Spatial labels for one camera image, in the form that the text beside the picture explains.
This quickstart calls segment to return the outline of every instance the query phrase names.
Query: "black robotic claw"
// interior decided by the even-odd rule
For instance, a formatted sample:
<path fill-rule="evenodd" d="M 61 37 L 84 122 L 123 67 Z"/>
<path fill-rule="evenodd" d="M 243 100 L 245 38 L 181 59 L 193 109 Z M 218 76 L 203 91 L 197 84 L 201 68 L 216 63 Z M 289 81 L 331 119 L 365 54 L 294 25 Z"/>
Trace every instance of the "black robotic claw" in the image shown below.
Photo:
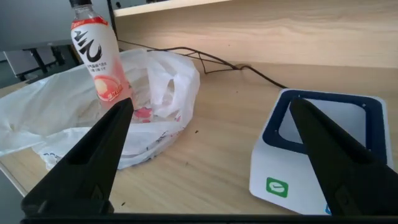
<path fill-rule="evenodd" d="M 333 216 L 114 214 L 109 195 L 133 113 L 125 99 L 26 195 L 21 223 L 397 223 L 398 175 L 309 101 L 293 99 L 290 110 Z"/>

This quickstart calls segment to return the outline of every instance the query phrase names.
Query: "bottle cap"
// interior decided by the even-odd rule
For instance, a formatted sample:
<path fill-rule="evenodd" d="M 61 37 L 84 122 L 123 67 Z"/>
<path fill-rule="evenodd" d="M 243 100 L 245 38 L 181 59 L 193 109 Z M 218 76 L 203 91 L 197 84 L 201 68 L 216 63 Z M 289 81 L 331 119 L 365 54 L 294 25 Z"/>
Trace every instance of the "bottle cap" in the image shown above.
<path fill-rule="evenodd" d="M 91 0 L 69 0 L 69 2 L 72 7 L 84 6 L 86 4 L 93 4 L 91 3 Z"/>

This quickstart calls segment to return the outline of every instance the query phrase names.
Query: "bottle label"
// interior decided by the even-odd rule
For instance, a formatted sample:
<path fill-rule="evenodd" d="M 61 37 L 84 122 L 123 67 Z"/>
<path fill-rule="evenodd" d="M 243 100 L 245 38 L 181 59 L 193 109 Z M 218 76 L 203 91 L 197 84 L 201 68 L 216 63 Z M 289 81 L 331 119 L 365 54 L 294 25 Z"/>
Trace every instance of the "bottle label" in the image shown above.
<path fill-rule="evenodd" d="M 98 97 L 114 100 L 128 83 L 119 58 L 119 48 L 112 29 L 102 17 L 74 21 L 72 41 L 94 78 Z"/>

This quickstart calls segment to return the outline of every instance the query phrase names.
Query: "blue trim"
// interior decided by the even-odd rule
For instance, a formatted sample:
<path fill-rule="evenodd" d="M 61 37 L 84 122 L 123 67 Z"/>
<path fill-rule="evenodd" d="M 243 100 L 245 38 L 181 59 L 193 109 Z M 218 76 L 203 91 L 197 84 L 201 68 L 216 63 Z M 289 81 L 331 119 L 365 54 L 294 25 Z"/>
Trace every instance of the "blue trim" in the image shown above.
<path fill-rule="evenodd" d="M 271 115 L 268 125 L 262 135 L 262 139 L 266 144 L 305 154 L 305 148 L 303 144 L 288 141 L 282 138 L 278 132 L 285 116 L 285 112 L 288 110 L 291 99 L 298 97 L 299 95 L 301 98 L 351 103 L 363 108 L 366 113 L 366 148 L 369 149 L 381 161 L 387 164 L 386 137 L 384 134 L 384 117 L 382 105 L 379 101 L 367 96 L 287 90 L 281 94 L 279 101 L 276 104 L 275 110 Z"/>

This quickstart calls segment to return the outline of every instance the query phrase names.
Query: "green logo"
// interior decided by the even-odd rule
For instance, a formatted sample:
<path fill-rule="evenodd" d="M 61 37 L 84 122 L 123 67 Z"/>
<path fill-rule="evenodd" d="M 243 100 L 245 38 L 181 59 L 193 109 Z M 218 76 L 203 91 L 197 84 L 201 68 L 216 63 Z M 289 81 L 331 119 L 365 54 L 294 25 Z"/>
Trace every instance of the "green logo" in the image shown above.
<path fill-rule="evenodd" d="M 281 180 L 274 179 L 272 177 L 267 178 L 267 191 L 280 197 L 287 197 L 287 191 L 289 185 Z"/>

